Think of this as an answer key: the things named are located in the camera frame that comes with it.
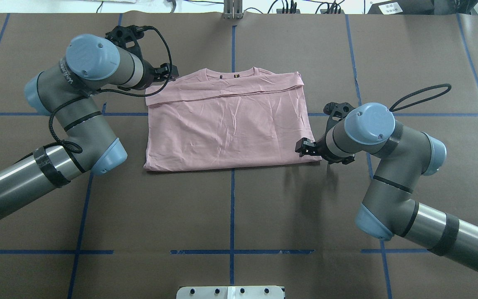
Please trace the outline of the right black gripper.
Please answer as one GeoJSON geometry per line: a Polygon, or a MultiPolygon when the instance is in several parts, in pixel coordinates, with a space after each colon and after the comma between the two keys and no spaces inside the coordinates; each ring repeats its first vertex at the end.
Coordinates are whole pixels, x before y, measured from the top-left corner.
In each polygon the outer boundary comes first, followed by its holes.
{"type": "Polygon", "coordinates": [[[348,165],[355,160],[354,153],[347,153],[341,150],[334,142],[334,128],[338,123],[343,123],[343,120],[349,112],[355,109],[351,104],[330,102],[324,107],[324,114],[328,116],[325,133],[320,140],[311,141],[308,138],[300,138],[296,142],[295,152],[300,157],[305,155],[319,156],[326,160],[328,164],[341,163],[348,165]]]}

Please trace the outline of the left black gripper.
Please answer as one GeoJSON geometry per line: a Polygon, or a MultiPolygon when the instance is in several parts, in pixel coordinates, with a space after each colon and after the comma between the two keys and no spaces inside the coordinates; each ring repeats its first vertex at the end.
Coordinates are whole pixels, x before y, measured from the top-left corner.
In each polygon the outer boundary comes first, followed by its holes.
{"type": "Polygon", "coordinates": [[[120,90],[145,90],[152,83],[168,83],[179,78],[178,67],[172,63],[171,50],[161,32],[152,25],[129,25],[126,27],[116,26],[111,32],[106,33],[105,38],[115,46],[129,52],[134,61],[134,71],[130,80],[117,86],[120,90]],[[168,62],[159,67],[153,67],[143,58],[138,41],[144,38],[144,33],[154,31],[165,46],[168,62]]]}

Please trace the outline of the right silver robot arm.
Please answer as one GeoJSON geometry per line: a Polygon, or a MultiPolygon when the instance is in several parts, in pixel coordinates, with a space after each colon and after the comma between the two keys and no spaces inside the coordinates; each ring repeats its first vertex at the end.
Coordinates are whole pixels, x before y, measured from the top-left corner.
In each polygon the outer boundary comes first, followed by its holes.
{"type": "Polygon", "coordinates": [[[349,164],[356,153],[366,152],[380,159],[357,212],[357,227],[385,242],[400,236],[478,272],[478,226],[412,198],[419,178],[444,164],[444,143],[405,126],[380,103],[355,108],[331,102],[324,113],[329,119],[322,137],[296,142],[300,157],[349,164]]]}

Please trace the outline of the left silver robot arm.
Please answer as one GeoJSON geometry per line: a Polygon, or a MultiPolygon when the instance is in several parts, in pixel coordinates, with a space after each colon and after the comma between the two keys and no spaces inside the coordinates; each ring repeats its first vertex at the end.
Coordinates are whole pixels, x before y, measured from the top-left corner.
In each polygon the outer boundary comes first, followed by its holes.
{"type": "Polygon", "coordinates": [[[104,37],[74,37],[58,63],[24,88],[29,106],[48,117],[53,142],[0,172],[0,220],[82,174],[106,174],[127,151],[93,100],[101,93],[148,97],[152,83],[178,77],[171,50],[152,25],[117,25],[104,37]]]}

